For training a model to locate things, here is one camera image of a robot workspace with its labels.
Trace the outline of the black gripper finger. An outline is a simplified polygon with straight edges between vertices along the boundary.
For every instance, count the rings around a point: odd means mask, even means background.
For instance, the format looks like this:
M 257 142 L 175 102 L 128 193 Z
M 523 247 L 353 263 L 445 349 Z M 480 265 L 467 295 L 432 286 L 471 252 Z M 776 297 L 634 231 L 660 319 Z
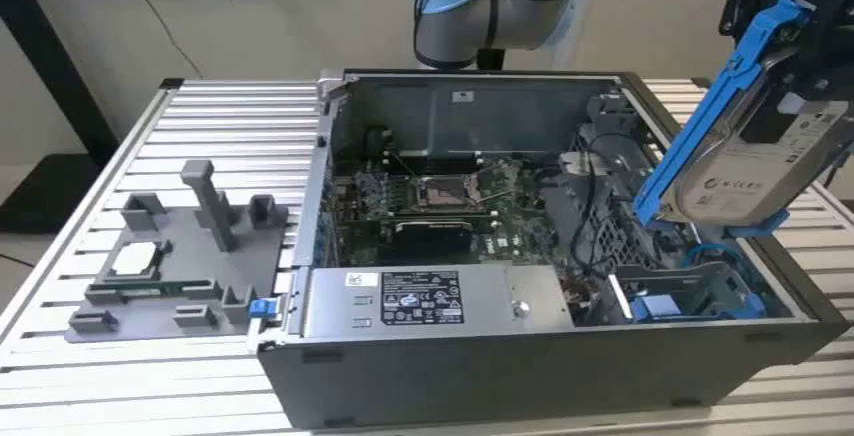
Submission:
M 782 112 L 782 99 L 756 101 L 748 110 L 747 121 L 738 137 L 747 144 L 775 144 L 791 126 L 796 115 Z

